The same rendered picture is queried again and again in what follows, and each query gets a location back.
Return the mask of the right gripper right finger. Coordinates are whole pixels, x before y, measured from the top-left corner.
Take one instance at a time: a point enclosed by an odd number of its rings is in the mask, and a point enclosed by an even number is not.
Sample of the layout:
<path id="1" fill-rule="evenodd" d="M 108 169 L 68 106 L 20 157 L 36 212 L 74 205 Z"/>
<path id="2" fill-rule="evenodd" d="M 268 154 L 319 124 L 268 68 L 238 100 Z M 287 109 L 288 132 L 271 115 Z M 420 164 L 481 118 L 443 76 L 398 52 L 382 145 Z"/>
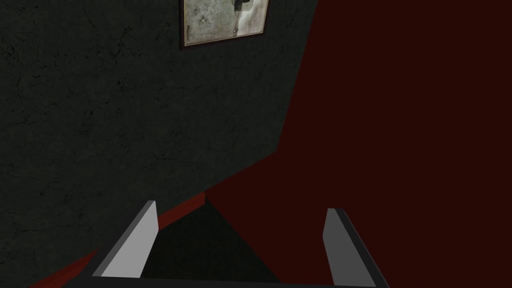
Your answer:
<path id="1" fill-rule="evenodd" d="M 327 210 L 322 239 L 335 286 L 389 287 L 343 209 L 329 208 Z"/>

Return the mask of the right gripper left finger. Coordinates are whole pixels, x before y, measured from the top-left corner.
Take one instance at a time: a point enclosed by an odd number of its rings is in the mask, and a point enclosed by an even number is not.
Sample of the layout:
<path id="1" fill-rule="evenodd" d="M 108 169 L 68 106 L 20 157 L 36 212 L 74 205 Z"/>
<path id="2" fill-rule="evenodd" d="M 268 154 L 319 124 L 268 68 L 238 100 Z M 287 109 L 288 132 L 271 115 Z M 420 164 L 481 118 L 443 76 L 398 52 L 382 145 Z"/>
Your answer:
<path id="1" fill-rule="evenodd" d="M 140 278 L 158 231 L 156 202 L 149 200 L 108 249 L 92 276 Z"/>

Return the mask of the framed pale wall picture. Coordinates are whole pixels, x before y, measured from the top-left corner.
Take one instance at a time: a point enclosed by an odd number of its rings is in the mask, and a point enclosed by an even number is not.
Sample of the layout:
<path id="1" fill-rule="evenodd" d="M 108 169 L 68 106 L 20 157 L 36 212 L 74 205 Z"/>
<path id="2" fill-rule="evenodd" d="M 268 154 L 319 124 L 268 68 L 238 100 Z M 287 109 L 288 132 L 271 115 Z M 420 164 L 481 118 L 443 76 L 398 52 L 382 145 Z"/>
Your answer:
<path id="1" fill-rule="evenodd" d="M 270 0 L 179 0 L 180 47 L 261 35 Z"/>

